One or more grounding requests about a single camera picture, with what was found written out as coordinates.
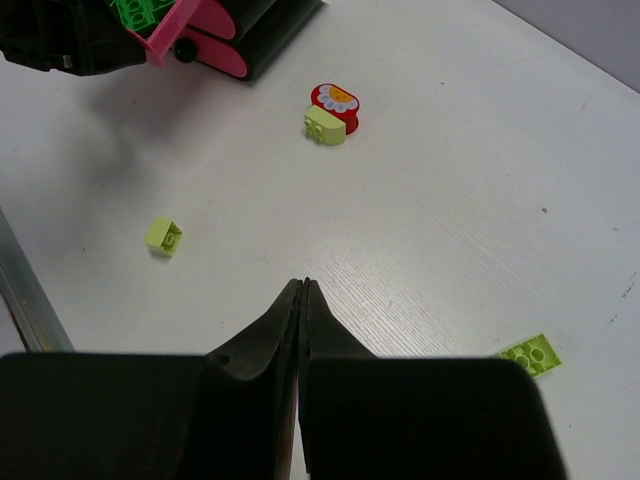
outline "pink plastic part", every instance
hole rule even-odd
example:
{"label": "pink plastic part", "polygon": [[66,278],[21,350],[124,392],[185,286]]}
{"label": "pink plastic part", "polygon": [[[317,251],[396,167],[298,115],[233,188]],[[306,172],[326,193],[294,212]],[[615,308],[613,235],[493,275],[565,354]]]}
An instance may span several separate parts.
{"label": "pink plastic part", "polygon": [[202,0],[189,25],[225,40],[231,40],[236,36],[233,18],[216,0]]}
{"label": "pink plastic part", "polygon": [[187,26],[203,0],[177,0],[148,39],[130,32],[144,47],[147,62],[164,67],[164,56]]}
{"label": "pink plastic part", "polygon": [[240,79],[249,73],[246,62],[232,46],[195,30],[186,29],[182,33],[182,37],[190,38],[197,45],[199,62]]}

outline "pink and black toy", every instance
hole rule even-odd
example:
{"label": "pink and black toy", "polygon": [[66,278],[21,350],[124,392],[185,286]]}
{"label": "pink and black toy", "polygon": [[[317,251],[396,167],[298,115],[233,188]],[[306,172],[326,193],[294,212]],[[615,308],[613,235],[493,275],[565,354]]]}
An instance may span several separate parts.
{"label": "pink and black toy", "polygon": [[2,0],[0,50],[14,63],[96,75],[176,58],[259,76],[321,0]]}

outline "table surface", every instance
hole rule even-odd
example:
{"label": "table surface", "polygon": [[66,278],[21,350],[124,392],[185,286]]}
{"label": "table surface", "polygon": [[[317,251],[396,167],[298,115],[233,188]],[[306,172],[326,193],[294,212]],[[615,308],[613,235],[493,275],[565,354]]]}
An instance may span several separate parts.
{"label": "table surface", "polygon": [[[77,349],[206,352],[311,276],[383,356],[544,332],[573,478],[637,478],[640,95],[501,7],[333,0],[252,85],[0,77],[0,205]],[[322,82],[362,103],[337,148],[302,134]]]}

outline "lime green block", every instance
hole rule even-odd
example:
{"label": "lime green block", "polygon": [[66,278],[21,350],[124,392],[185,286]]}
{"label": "lime green block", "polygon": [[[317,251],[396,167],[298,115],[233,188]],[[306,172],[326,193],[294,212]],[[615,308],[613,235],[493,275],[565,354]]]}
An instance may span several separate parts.
{"label": "lime green block", "polygon": [[304,116],[305,133],[316,143],[340,145],[347,139],[347,124],[314,105]]}
{"label": "lime green block", "polygon": [[182,238],[182,230],[168,218],[156,218],[144,237],[151,251],[157,255],[173,257]]}
{"label": "lime green block", "polygon": [[542,333],[500,352],[498,356],[518,362],[532,377],[537,377],[562,365],[562,361],[553,350],[549,340]]}

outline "metal strip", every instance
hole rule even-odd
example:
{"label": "metal strip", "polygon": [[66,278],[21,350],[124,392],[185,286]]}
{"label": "metal strip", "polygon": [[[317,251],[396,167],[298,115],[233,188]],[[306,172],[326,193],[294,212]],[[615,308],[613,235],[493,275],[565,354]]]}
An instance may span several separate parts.
{"label": "metal strip", "polygon": [[31,352],[74,351],[0,209],[0,293]]}

